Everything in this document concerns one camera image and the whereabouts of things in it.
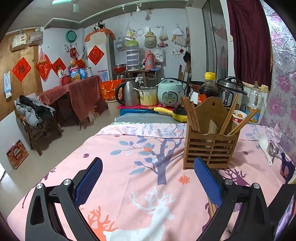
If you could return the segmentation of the brown wooden utensil holder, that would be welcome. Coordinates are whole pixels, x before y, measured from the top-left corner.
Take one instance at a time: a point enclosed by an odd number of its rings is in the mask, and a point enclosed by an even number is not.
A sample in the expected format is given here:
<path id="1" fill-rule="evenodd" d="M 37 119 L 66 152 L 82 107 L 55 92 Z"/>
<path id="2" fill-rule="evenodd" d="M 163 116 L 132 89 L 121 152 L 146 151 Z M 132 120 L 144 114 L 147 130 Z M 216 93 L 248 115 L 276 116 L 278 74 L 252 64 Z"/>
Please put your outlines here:
<path id="1" fill-rule="evenodd" d="M 227 136 L 236 124 L 232 121 L 224 134 L 220 130 L 228 110 L 217 97 L 209 97 L 195 106 L 201 132 L 194 132 L 187 119 L 183 169 L 193 169 L 197 157 L 212 169 L 227 169 L 238 142 L 239 133 Z"/>

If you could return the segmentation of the black silver pressure cooker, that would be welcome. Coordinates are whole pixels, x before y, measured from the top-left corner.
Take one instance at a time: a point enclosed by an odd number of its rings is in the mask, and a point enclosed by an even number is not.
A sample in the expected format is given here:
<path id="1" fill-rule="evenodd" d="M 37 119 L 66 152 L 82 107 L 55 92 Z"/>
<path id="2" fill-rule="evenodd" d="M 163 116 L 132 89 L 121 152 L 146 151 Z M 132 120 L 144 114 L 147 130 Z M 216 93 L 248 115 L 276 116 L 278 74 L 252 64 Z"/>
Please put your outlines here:
<path id="1" fill-rule="evenodd" d="M 230 108 L 234 98 L 238 96 L 235 109 L 240 110 L 243 105 L 243 98 L 247 96 L 244 91 L 243 82 L 234 76 L 220 78 L 216 81 L 220 89 L 220 100 L 226 108 Z"/>

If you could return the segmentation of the stainless steel electric kettle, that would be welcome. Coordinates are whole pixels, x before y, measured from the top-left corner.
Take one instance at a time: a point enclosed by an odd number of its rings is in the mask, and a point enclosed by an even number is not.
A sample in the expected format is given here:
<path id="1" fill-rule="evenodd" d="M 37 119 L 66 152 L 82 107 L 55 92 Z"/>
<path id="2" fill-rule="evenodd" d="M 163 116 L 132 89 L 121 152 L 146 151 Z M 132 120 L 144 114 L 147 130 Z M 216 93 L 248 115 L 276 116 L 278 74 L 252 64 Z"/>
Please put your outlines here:
<path id="1" fill-rule="evenodd" d="M 138 83 L 134 80 L 121 83 L 115 89 L 116 101 L 124 106 L 136 106 L 140 104 Z"/>

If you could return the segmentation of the pink deer-print tablecloth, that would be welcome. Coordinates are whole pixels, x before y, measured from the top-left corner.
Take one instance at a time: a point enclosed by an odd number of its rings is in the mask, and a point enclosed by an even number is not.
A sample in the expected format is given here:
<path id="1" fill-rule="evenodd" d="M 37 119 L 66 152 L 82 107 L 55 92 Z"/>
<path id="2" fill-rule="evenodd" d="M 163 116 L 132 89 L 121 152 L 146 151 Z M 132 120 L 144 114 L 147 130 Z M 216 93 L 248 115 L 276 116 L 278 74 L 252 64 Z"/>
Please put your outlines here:
<path id="1" fill-rule="evenodd" d="M 95 157 L 103 170 L 79 207 L 100 240 L 196 240 L 209 223 L 208 198 L 194 170 L 183 170 L 186 124 L 112 124 L 90 137 L 43 179 L 46 187 L 72 179 Z M 224 178 L 257 182 L 267 205 L 285 183 L 258 145 L 272 128 L 245 126 Z"/>

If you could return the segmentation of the copper frying pan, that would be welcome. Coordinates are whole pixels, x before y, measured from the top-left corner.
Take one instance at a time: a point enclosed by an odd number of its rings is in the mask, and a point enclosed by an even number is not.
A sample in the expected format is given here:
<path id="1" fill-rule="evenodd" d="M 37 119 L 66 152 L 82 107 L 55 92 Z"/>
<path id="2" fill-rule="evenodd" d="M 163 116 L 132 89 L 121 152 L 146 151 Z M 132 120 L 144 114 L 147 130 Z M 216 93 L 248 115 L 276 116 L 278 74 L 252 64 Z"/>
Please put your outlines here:
<path id="1" fill-rule="evenodd" d="M 189 85 L 191 87 L 192 90 L 198 91 L 199 88 L 204 84 L 204 81 L 189 81 Z"/>

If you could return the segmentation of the pink thermos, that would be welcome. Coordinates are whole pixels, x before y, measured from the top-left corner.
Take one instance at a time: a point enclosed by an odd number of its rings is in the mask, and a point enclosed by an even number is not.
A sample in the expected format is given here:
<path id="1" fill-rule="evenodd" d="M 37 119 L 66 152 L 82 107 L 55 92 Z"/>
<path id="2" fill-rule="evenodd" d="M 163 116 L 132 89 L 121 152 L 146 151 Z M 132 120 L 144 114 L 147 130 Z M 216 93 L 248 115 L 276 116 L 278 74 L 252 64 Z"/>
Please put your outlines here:
<path id="1" fill-rule="evenodd" d="M 154 54 L 151 52 L 151 50 L 147 50 L 144 54 L 145 70 L 154 69 L 155 62 L 156 62 L 156 59 Z"/>

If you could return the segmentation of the yellow small frying pan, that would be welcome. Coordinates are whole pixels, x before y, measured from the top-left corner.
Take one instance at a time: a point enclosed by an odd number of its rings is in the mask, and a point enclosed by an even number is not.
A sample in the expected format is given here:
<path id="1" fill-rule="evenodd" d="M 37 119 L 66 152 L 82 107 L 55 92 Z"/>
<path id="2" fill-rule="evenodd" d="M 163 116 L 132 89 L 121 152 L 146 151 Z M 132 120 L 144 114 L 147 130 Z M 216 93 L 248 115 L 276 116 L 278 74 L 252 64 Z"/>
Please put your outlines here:
<path id="1" fill-rule="evenodd" d="M 187 122 L 187 112 L 185 108 L 175 108 L 174 110 L 169 110 L 166 108 L 162 107 L 155 107 L 154 111 L 158 113 L 163 113 L 163 114 L 168 114 L 173 117 L 174 120 L 181 122 L 181 123 L 186 123 Z"/>

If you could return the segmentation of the mint green rice cooker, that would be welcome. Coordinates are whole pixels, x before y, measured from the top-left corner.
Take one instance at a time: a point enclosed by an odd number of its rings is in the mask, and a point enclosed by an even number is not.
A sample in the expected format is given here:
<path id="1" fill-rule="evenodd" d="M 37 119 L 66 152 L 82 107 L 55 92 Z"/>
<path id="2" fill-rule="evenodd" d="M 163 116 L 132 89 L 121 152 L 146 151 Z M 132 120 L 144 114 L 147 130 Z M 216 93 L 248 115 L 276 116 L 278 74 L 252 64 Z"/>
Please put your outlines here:
<path id="1" fill-rule="evenodd" d="M 184 96 L 184 84 L 177 78 L 163 78 L 158 84 L 158 100 L 164 107 L 177 108 Z"/>

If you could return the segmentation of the red gift bag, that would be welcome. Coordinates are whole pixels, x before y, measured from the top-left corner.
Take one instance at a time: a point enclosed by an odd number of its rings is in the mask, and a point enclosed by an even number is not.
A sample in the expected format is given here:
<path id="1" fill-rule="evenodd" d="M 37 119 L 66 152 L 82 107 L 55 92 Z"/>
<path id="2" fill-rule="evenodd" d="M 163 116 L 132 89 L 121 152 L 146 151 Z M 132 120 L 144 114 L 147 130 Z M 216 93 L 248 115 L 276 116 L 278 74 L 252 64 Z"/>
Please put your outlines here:
<path id="1" fill-rule="evenodd" d="M 115 100 L 115 90 L 119 84 L 123 83 L 124 79 L 111 80 L 100 82 L 100 94 L 103 100 Z"/>

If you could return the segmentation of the stacked steamer with green lid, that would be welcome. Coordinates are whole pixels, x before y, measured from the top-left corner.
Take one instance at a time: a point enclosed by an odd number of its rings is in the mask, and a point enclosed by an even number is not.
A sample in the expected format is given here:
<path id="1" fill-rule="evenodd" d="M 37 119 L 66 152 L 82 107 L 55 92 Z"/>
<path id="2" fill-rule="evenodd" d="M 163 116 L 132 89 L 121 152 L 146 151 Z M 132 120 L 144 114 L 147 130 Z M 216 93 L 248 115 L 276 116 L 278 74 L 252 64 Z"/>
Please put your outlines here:
<path id="1" fill-rule="evenodd" d="M 126 41 L 126 69 L 139 70 L 139 44 L 136 40 Z"/>

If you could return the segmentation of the wooden chopstick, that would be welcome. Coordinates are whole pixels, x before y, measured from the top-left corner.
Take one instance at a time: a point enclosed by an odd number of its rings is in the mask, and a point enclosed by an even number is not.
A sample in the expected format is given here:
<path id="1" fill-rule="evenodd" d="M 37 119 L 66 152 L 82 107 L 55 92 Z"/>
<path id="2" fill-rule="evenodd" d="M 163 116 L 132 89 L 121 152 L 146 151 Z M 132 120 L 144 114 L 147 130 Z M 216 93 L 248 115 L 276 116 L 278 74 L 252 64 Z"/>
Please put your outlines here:
<path id="1" fill-rule="evenodd" d="M 185 108 L 185 110 L 187 112 L 188 120 L 190 122 L 192 130 L 194 132 L 197 132 L 198 129 L 197 129 L 197 125 L 196 125 L 196 122 L 195 122 L 193 109 L 192 109 L 190 101 L 189 101 L 189 97 L 182 96 L 181 101 L 182 101 L 182 104 L 183 104 L 183 106 L 184 106 L 184 108 Z"/>
<path id="2" fill-rule="evenodd" d="M 212 213 L 215 214 L 216 210 L 217 210 L 217 207 L 215 204 L 211 204 L 211 208 L 212 208 Z"/>
<path id="3" fill-rule="evenodd" d="M 229 112 L 228 112 L 228 114 L 227 114 L 227 116 L 226 116 L 226 119 L 224 120 L 224 123 L 223 123 L 223 125 L 222 125 L 221 130 L 220 130 L 220 134 L 224 134 L 224 133 L 225 133 L 226 128 L 227 128 L 227 126 L 229 125 L 229 122 L 230 122 L 231 119 L 232 119 L 232 114 L 233 114 L 234 109 L 235 109 L 235 107 L 236 107 L 236 103 L 237 103 L 237 101 L 238 101 L 238 98 L 239 98 L 239 95 L 236 94 L 236 96 L 235 96 L 235 98 L 234 98 L 234 101 L 232 102 L 232 105 L 231 105 L 231 107 L 230 107 L 230 109 L 229 109 Z"/>
<path id="4" fill-rule="evenodd" d="M 231 136 L 231 135 L 236 135 L 237 133 L 239 133 L 240 132 L 240 130 L 253 118 L 253 116 L 256 114 L 256 113 L 258 113 L 258 111 L 259 111 L 259 108 L 256 108 L 255 110 L 253 110 L 252 112 L 250 112 L 247 116 L 246 116 L 246 118 L 243 120 L 243 121 L 241 121 L 240 123 L 239 123 L 239 125 L 237 125 L 234 129 L 232 129 L 231 131 L 230 131 L 230 133 L 227 135 L 227 136 Z"/>
<path id="5" fill-rule="evenodd" d="M 213 211 L 212 203 L 211 203 L 211 201 L 210 201 L 209 198 L 208 198 L 208 209 L 209 209 L 209 215 L 210 215 L 210 218 L 212 219 L 213 216 L 214 216 L 214 211 Z"/>
<path id="6" fill-rule="evenodd" d="M 197 117 L 194 102 L 189 101 L 189 110 L 190 110 L 191 119 L 192 119 L 192 122 L 193 122 L 194 131 L 200 133 L 201 130 L 200 130 L 200 125 L 199 125 L 199 121 L 198 121 L 198 117 Z"/>

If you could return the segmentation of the wooden chair with clothes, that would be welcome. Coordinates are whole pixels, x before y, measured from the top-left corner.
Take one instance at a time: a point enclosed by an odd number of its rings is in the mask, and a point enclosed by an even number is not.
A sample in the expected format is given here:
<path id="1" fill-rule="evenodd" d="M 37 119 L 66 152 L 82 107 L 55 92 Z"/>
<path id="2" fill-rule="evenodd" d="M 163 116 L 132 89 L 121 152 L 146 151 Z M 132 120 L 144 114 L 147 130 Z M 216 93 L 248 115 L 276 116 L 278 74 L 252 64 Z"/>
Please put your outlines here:
<path id="1" fill-rule="evenodd" d="M 39 156 L 43 154 L 37 144 L 40 138 L 45 137 L 50 130 L 61 136 L 55 109 L 43 104 L 37 97 L 20 95 L 15 101 L 15 114 L 29 135 L 30 148 L 36 149 Z"/>

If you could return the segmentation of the dark soy sauce bottle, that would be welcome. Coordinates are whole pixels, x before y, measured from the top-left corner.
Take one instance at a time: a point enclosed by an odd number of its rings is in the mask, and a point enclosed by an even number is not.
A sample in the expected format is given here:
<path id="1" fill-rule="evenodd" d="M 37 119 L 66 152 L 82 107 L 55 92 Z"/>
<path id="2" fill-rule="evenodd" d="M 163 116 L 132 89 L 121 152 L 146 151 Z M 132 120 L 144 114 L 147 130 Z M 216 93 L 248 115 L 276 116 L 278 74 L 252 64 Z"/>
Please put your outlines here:
<path id="1" fill-rule="evenodd" d="M 198 90 L 198 104 L 201 104 L 209 97 L 220 98 L 221 96 L 219 86 L 216 84 L 216 74 L 213 72 L 206 72 L 204 78 L 205 82 Z"/>

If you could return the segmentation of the yellow enamel pot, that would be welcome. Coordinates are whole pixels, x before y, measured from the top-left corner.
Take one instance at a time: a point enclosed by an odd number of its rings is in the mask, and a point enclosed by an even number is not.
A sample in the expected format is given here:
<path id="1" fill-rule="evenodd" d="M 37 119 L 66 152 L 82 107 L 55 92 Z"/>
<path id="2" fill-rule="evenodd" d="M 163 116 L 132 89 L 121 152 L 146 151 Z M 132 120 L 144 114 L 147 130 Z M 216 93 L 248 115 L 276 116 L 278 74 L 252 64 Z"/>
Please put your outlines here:
<path id="1" fill-rule="evenodd" d="M 158 87 L 140 87 L 133 88 L 139 93 L 140 104 L 143 106 L 158 105 Z"/>

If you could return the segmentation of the white ceramic spoon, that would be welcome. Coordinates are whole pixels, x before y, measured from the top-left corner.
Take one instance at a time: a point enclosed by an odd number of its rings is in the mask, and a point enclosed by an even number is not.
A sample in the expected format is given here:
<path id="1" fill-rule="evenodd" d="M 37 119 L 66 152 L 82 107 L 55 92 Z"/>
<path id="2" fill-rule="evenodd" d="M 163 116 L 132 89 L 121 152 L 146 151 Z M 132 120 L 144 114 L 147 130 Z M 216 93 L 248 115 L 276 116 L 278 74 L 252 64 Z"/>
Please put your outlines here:
<path id="1" fill-rule="evenodd" d="M 269 143 L 268 143 L 267 137 L 265 135 L 260 135 L 258 138 L 258 143 L 259 143 L 260 148 L 262 149 L 262 151 L 264 152 L 264 154 L 266 156 L 269 166 L 272 166 L 273 162 L 272 162 L 271 157 L 268 153 Z"/>

